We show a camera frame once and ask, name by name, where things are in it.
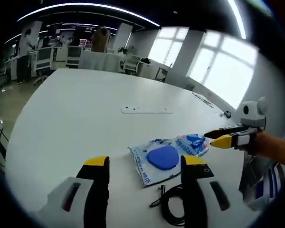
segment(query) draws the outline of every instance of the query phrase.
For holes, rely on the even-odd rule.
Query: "window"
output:
[[[187,76],[237,109],[249,87],[256,60],[254,46],[207,31]]]
[[[188,30],[189,28],[162,28],[152,45],[148,58],[166,66],[173,65]]]

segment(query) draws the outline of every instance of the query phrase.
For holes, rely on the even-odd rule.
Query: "blue sponge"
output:
[[[173,146],[163,146],[151,150],[147,161],[160,170],[170,170],[179,163],[179,154]]]

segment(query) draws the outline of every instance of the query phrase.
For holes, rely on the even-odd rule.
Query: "ceiling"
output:
[[[277,1],[268,0],[273,7],[274,20],[247,1],[253,0],[237,1],[245,26],[246,40],[259,47],[262,54],[267,56],[279,68],[285,70],[285,32],[283,32],[283,29],[285,29],[285,5],[282,7]],[[120,23],[124,22],[132,24],[133,31],[138,29],[158,29],[154,24],[133,15],[112,9],[87,6],[53,8],[28,16],[16,23],[17,19],[32,11],[68,2],[74,1],[29,0],[27,3],[25,1],[8,3],[13,10],[6,14],[9,20],[5,23],[9,29],[4,30],[4,39],[7,40],[20,33],[23,24],[32,20],[42,20],[42,30],[46,30],[46,25],[48,24],[59,22],[103,24],[112,28],[118,28]],[[279,0],[278,2],[285,4],[285,0]],[[235,37],[241,37],[228,0],[99,0],[97,3],[116,6],[137,13],[162,27],[185,26],[194,30],[211,29],[228,33]]]

